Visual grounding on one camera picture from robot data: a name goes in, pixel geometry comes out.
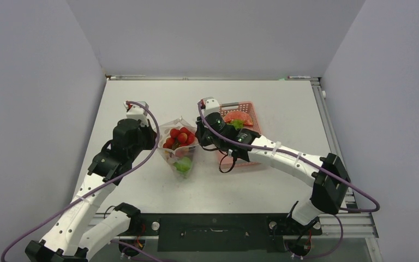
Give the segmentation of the green grape bunch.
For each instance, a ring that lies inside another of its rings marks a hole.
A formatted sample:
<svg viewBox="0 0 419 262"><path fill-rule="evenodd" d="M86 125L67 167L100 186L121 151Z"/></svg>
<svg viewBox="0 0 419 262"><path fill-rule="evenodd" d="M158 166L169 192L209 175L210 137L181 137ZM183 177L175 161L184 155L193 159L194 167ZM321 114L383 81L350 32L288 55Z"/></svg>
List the green grape bunch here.
<svg viewBox="0 0 419 262"><path fill-rule="evenodd" d="M233 126L236 130L240 130L244 127L244 120L234 119L229 122L229 125Z"/></svg>

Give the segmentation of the red strawberry cluster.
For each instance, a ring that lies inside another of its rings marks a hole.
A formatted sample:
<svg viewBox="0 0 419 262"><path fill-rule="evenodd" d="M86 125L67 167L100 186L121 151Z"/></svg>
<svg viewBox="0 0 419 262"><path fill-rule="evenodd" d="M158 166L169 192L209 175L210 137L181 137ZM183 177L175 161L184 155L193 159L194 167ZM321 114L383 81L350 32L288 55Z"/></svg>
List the red strawberry cluster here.
<svg viewBox="0 0 419 262"><path fill-rule="evenodd" d="M175 150L196 142L196 135L187 127L171 128L165 132L163 148Z"/></svg>

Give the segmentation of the pink plastic basket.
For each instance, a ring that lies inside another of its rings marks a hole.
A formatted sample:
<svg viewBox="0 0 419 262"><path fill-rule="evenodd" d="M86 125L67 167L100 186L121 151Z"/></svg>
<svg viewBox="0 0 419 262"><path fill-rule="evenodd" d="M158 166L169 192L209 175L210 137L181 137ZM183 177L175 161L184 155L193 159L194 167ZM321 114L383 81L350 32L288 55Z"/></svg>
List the pink plastic basket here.
<svg viewBox="0 0 419 262"><path fill-rule="evenodd" d="M254 104L250 101L246 101L246 102L232 102L232 103L224 103L220 105L219 108L219 112L221 113L221 116L224 117L226 114L233 112L233 111L240 111L240 112L245 112L247 113L252 121L253 121L253 126L252 127L247 127L247 129L256 131L258 133L262 133L261 131L261 127L258 123L258 117L256 115L256 110L254 107ZM229 156L225 156L224 153L217 153L218 159L219 159L219 163L220 163L220 167L222 169L222 171L227 171L230 169L230 167L233 164L233 158L229 157Z"/></svg>

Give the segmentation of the clear zip top bag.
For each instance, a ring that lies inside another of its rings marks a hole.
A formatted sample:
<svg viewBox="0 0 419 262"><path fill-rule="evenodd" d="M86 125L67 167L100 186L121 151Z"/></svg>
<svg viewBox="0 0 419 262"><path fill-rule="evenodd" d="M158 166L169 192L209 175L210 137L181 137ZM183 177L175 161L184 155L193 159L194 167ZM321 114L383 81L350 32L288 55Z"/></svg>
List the clear zip top bag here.
<svg viewBox="0 0 419 262"><path fill-rule="evenodd" d="M175 176L177 176L181 179L184 179L184 178L187 178L190 175L193 166L192 166L191 170L186 175L182 175L182 174L180 174L176 171L173 164L174 164L174 162L178 161L182 157L189 157L192 160L193 165L194 165L194 154L195 154L197 146L199 145L198 140L196 139L196 142L194 144L190 145L190 146L180 147L180 148L177 148L175 150L166 149L166 148L163 148L163 146L162 146L162 143L164 142L165 132L168 131L171 128L179 128L179 127L187 127L191 131L193 131L196 135L196 128L193 127L189 122L184 120L182 117L179 117L179 118L177 118L175 120L172 120L168 123L164 123L161 126L159 126L160 140L159 140L159 145L158 145L158 152L163 157L163 159L166 161L166 163L169 165L169 167L171 168L171 170L175 174Z"/></svg>

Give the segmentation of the green lime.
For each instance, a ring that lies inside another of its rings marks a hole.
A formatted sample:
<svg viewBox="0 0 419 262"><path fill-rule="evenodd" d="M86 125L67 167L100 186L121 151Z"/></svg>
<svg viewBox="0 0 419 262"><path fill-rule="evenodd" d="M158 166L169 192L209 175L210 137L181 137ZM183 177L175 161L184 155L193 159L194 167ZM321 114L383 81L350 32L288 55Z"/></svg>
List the green lime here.
<svg viewBox="0 0 419 262"><path fill-rule="evenodd" d="M178 173L186 175L191 170L193 162L189 157L182 157L178 161L174 162L173 166Z"/></svg>

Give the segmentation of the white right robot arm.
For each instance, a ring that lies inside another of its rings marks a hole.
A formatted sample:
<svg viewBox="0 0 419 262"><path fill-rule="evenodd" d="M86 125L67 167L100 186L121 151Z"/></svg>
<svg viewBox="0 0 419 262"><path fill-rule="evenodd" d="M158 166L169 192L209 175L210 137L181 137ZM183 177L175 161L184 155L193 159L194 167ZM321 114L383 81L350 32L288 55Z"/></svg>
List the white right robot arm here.
<svg viewBox="0 0 419 262"><path fill-rule="evenodd" d="M201 147L212 145L234 163L241 159L269 165L312 189L309 196L294 204L286 219L292 233L301 233L320 214L336 215L340 211L350 179L338 155L329 153L324 157L295 151L256 131L236 129L217 112L197 117L196 124Z"/></svg>

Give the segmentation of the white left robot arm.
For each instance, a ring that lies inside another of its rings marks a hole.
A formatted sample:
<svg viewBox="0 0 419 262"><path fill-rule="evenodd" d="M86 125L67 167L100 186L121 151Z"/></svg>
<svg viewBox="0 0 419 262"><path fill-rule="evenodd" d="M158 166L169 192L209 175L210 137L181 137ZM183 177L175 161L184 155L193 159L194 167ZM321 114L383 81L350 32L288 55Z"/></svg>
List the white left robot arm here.
<svg viewBox="0 0 419 262"><path fill-rule="evenodd" d="M88 167L69 208L39 241L31 241L25 254L30 261L87 261L87 247L80 247L86 227L100 205L133 168L144 150L155 147L157 134L145 117L118 121L107 141Z"/></svg>

